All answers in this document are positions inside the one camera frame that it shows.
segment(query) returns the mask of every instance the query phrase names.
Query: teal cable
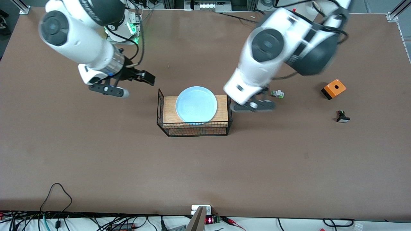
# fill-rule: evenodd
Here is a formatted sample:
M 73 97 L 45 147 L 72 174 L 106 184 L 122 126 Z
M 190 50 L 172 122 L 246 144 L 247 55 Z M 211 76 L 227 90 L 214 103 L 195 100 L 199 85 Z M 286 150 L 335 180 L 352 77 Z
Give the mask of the teal cable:
M 44 225 L 46 226 L 47 231 L 50 231 L 50 228 L 48 227 L 48 224 L 46 222 L 46 215 L 43 214 L 43 221 L 44 221 Z

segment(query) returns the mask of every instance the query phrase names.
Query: wooden board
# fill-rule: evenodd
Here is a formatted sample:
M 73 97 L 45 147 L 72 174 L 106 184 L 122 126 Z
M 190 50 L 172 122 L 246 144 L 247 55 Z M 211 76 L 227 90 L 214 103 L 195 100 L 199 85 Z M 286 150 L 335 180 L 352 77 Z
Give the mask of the wooden board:
M 228 108 L 227 108 L 227 95 L 216 95 L 215 98 L 217 99 L 217 112 L 215 113 L 214 117 L 210 120 L 210 122 L 221 122 L 218 124 L 218 127 L 228 127 L 229 117 L 228 117 Z M 163 115 L 163 128 L 165 129 L 172 129 L 175 128 L 174 124 L 166 124 L 166 123 L 182 123 L 180 117 L 178 117 L 177 112 L 175 110 L 175 102 L 177 101 L 177 96 L 166 96 L 164 97 L 164 115 Z M 205 123 L 203 125 L 192 125 L 192 124 L 178 124 L 178 127 L 210 127 L 209 123 Z

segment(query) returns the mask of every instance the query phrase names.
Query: green and white connector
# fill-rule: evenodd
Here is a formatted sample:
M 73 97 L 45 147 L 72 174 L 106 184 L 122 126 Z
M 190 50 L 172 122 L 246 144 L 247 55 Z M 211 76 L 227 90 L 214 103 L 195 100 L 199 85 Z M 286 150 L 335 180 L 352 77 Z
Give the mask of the green and white connector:
M 284 92 L 281 92 L 281 90 L 271 91 L 271 94 L 270 94 L 270 95 L 271 95 L 272 97 L 279 98 L 279 99 L 284 98 Z

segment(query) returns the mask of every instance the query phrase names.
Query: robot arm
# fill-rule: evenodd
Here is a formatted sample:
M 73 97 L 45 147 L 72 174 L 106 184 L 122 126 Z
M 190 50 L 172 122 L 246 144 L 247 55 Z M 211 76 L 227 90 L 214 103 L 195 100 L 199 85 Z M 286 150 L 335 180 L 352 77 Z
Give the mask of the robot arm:
M 50 0 L 39 24 L 40 37 L 52 49 L 79 63 L 80 75 L 90 90 L 125 98 L 129 93 L 117 87 L 120 80 L 154 85 L 155 77 L 126 68 L 131 60 L 96 32 L 124 20 L 124 10 L 119 0 Z M 110 79 L 116 80 L 114 85 L 110 85 Z
M 252 103 L 256 109 L 258 102 L 250 102 L 250 98 L 266 88 L 283 62 L 301 75 L 322 72 L 336 52 L 336 30 L 345 25 L 350 1 L 340 0 L 345 3 L 341 7 L 327 2 L 334 4 L 334 8 L 330 8 L 323 24 L 284 8 L 277 9 L 247 38 L 239 64 L 224 91 L 239 105 Z

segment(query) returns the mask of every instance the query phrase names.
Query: gray floor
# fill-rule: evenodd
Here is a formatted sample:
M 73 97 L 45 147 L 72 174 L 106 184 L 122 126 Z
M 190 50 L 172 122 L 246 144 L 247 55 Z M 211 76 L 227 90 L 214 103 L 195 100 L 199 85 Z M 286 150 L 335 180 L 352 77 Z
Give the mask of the gray floor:
M 30 6 L 41 7 L 44 6 L 48 0 L 23 0 L 24 3 Z M 295 2 L 297 0 L 280 0 L 279 4 Z M 353 13 L 386 13 L 392 10 L 401 0 L 353 0 Z M 7 24 L 11 30 L 17 23 L 18 12 L 17 7 L 9 0 L 0 1 L 0 9 L 7 12 L 10 17 L 7 18 Z M 404 37 L 405 44 L 409 51 L 411 51 L 411 7 L 399 16 L 399 24 Z M 9 36 L 4 37 L 0 35 L 0 57 L 6 49 Z

